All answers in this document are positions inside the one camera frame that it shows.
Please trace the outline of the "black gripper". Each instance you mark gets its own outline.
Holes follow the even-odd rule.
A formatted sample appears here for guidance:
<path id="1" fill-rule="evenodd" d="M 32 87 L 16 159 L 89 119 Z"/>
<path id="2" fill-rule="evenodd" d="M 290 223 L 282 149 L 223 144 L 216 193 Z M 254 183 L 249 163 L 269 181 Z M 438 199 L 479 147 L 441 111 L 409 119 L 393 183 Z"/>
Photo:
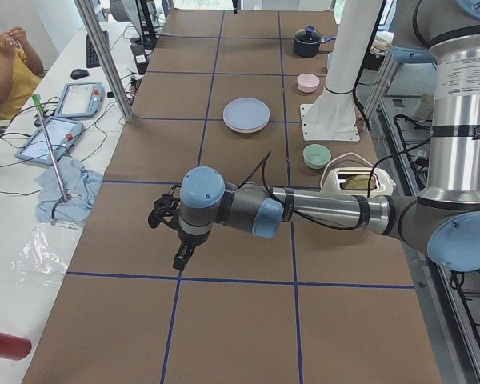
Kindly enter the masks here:
<path id="1" fill-rule="evenodd" d="M 172 185 L 167 193 L 156 200 L 147 219 L 151 229 L 156 229 L 162 223 L 178 233 L 182 243 L 173 260 L 173 268 L 176 270 L 186 268 L 194 254 L 195 247 L 203 244 L 210 235 L 210 230 L 204 234 L 191 234 L 180 226 L 178 220 L 180 199 L 174 196 L 174 192 L 180 187 L 179 184 Z"/>

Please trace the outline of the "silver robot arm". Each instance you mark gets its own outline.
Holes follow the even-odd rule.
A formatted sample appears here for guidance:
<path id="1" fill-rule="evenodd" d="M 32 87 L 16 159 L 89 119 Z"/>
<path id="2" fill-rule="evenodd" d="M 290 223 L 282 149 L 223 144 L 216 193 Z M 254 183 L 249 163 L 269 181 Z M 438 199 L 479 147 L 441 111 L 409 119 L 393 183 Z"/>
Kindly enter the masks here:
<path id="1" fill-rule="evenodd" d="M 480 268 L 480 1 L 401 1 L 395 28 L 398 59 L 429 52 L 437 63 L 426 187 L 414 198 L 395 197 L 378 164 L 326 167 L 316 192 L 229 184 L 200 166 L 148 217 L 150 227 L 178 233 L 176 270 L 186 268 L 213 224 L 272 238 L 282 222 L 299 219 L 391 236 L 456 272 Z"/>

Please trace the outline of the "person's raised hand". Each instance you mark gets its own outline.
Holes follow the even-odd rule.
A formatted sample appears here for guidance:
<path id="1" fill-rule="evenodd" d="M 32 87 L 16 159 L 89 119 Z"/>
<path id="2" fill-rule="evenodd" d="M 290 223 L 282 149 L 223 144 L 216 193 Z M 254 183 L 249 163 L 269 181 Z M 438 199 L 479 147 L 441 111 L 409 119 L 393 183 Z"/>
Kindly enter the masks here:
<path id="1" fill-rule="evenodd" d="M 0 54 L 4 58 L 12 59 L 16 49 L 25 49 L 27 46 L 26 31 L 16 26 L 0 34 Z"/>

